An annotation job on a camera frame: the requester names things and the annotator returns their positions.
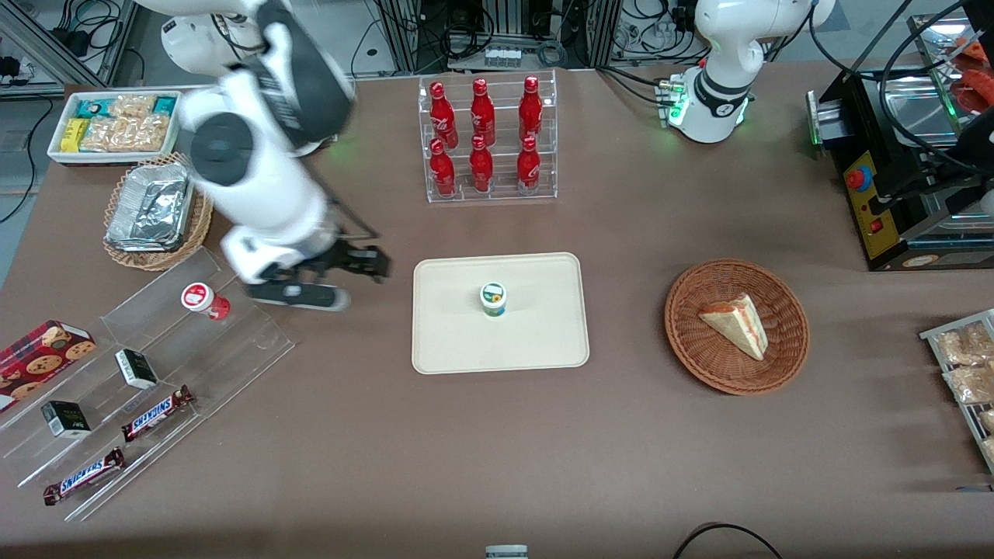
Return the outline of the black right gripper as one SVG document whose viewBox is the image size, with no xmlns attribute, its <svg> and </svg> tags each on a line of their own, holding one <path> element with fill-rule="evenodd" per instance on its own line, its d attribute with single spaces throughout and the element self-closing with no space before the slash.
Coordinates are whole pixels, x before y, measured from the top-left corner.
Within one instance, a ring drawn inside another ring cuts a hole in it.
<svg viewBox="0 0 994 559">
<path fill-rule="evenodd" d="M 384 283 L 391 269 L 391 258 L 376 245 L 356 245 L 338 238 L 328 250 L 299 264 L 274 264 L 269 269 L 270 282 L 320 283 L 330 270 L 347 269 L 356 275 L 368 276 L 375 283 Z"/>
</svg>

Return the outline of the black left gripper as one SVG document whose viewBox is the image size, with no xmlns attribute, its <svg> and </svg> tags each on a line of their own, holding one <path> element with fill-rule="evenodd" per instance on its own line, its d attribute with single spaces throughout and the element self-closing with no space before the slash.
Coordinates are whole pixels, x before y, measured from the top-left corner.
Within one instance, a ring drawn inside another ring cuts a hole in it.
<svg viewBox="0 0 994 559">
<path fill-rule="evenodd" d="M 884 169 L 874 174 L 877 195 L 867 199 L 867 212 L 883 215 L 895 205 L 890 196 L 918 196 L 948 189 L 969 189 L 990 180 L 993 173 L 993 109 L 984 110 L 962 128 L 954 145 L 935 148 L 930 143 L 934 179 L 917 169 Z"/>
</svg>

